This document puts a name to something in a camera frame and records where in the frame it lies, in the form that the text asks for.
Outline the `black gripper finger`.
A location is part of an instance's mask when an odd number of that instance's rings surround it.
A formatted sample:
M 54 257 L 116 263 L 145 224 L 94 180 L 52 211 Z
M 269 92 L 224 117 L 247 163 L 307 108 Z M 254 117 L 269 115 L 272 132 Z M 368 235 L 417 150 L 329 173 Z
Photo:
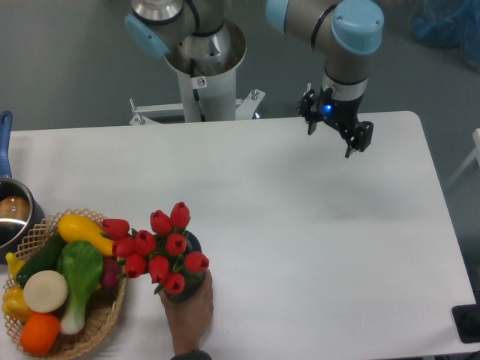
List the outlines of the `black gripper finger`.
M 345 158 L 353 152 L 363 152 L 370 144 L 374 132 L 374 124 L 370 121 L 356 121 L 353 128 L 344 132 L 347 144 Z
M 323 122 L 323 114 L 317 109 L 319 97 L 313 89 L 310 89 L 302 96 L 298 106 L 298 115 L 305 120 L 308 135 L 312 135 L 317 129 L 317 124 Z

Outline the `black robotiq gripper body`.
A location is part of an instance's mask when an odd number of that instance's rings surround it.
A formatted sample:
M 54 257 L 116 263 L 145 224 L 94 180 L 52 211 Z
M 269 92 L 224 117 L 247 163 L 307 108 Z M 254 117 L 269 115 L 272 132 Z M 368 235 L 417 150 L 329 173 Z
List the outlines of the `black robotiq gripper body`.
M 337 100 L 332 88 L 322 89 L 316 104 L 320 121 L 337 130 L 344 140 L 350 140 L 355 134 L 362 100 L 363 95 L 353 100 Z

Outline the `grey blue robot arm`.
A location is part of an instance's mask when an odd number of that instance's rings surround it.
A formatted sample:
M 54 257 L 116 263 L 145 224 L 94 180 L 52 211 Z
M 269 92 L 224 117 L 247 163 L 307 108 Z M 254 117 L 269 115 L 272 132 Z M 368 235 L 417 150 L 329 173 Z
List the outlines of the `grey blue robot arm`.
M 279 32 L 325 55 L 319 90 L 309 89 L 299 115 L 314 132 L 335 129 L 348 152 L 371 144 L 374 126 L 358 118 L 384 16 L 372 1 L 268 1 L 265 14 Z M 246 53 L 242 30 L 224 14 L 222 1 L 133 1 L 124 24 L 150 56 L 177 73 L 187 122 L 239 117 L 236 71 Z

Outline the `dark sleeve forearm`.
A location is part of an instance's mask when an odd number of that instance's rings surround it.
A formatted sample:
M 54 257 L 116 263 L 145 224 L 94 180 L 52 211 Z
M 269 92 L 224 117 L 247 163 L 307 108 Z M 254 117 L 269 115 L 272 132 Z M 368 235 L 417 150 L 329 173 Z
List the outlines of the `dark sleeve forearm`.
M 180 355 L 174 355 L 171 360 L 212 360 L 212 357 L 203 350 L 195 349 Z

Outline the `person's hand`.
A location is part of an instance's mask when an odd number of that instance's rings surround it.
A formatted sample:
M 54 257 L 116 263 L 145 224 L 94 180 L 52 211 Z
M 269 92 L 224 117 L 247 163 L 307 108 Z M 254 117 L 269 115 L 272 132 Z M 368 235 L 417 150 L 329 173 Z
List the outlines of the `person's hand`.
M 214 312 L 212 275 L 209 270 L 199 289 L 186 301 L 175 304 L 162 292 L 163 304 L 175 355 L 201 350 L 200 341 L 209 329 Z

